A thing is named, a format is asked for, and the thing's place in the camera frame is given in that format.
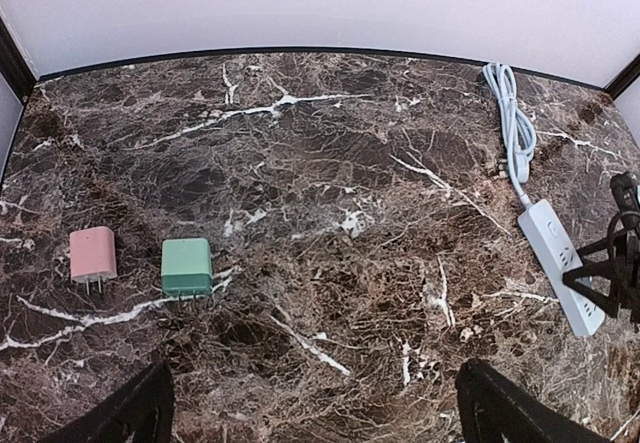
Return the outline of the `green dual USB charger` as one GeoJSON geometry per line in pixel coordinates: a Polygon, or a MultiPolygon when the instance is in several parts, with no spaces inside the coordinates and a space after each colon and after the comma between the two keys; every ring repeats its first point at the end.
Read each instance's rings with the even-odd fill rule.
{"type": "Polygon", "coordinates": [[[210,296],[213,267],[205,238],[167,239],[162,243],[161,288],[178,300],[210,296]]]}

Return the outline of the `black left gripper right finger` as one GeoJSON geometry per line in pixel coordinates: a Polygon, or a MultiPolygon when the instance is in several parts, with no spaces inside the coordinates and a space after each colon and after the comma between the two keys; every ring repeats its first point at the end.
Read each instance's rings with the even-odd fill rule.
{"type": "Polygon", "coordinates": [[[606,439],[547,408],[486,361],[470,359],[456,377],[467,442],[604,442],[606,439]]]}

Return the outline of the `pink USB charger plug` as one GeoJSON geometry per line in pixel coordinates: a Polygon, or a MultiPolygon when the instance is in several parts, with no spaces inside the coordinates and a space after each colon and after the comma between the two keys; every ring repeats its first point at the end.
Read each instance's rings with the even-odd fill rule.
{"type": "Polygon", "coordinates": [[[104,282],[118,276],[114,232],[106,226],[76,230],[69,244],[71,280],[84,284],[87,293],[96,286],[102,294],[104,282]]]}

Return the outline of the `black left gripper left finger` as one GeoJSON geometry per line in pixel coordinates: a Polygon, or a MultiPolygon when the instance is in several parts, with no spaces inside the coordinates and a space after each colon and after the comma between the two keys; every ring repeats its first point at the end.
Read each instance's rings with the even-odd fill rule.
{"type": "Polygon", "coordinates": [[[174,385],[168,365],[152,363],[85,415],[44,442],[168,442],[174,385]]]}

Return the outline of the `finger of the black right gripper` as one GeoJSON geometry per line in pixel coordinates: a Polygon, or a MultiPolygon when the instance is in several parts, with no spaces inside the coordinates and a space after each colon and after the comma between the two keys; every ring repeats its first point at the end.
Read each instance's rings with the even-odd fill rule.
{"type": "Polygon", "coordinates": [[[565,272],[563,284],[594,303],[607,316],[620,309],[639,315],[639,239],[619,230],[611,241],[603,238],[578,250],[583,265],[565,272]],[[607,293],[587,283],[594,277],[609,281],[607,293]]]}

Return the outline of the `light blue power strip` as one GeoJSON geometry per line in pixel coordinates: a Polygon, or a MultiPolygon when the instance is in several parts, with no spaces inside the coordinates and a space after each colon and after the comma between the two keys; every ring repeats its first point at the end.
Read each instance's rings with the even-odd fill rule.
{"type": "Polygon", "coordinates": [[[589,337],[605,320],[604,312],[563,283],[563,275],[583,266],[578,252],[551,204],[542,199],[518,217],[518,225],[559,300],[573,334],[589,337]]]}

